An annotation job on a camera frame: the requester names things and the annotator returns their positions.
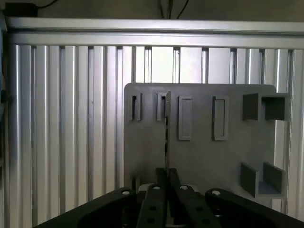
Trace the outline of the grey plastic parts rack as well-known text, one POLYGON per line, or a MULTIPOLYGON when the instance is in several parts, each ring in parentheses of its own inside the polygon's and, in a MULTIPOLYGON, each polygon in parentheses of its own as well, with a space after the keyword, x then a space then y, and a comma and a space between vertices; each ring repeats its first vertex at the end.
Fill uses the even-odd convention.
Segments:
POLYGON ((200 192, 249 199, 285 196, 274 165, 276 121, 287 121, 287 93, 272 85, 129 83, 124 88, 125 186, 152 183, 165 169, 165 98, 171 92, 170 168, 200 192))

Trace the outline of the black box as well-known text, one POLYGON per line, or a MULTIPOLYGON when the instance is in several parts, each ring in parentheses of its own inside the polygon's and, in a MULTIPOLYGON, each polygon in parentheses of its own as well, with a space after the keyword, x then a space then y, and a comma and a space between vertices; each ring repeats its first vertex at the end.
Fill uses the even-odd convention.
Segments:
POLYGON ((5 3, 7 17, 37 17, 38 7, 33 3, 5 3))

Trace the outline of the aluminium profile rail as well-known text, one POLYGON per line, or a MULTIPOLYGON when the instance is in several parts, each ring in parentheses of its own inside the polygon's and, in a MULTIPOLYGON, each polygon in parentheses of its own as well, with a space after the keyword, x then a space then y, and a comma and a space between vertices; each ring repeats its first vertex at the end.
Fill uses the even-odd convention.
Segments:
POLYGON ((304 22, 7 18, 20 45, 304 49, 304 22))

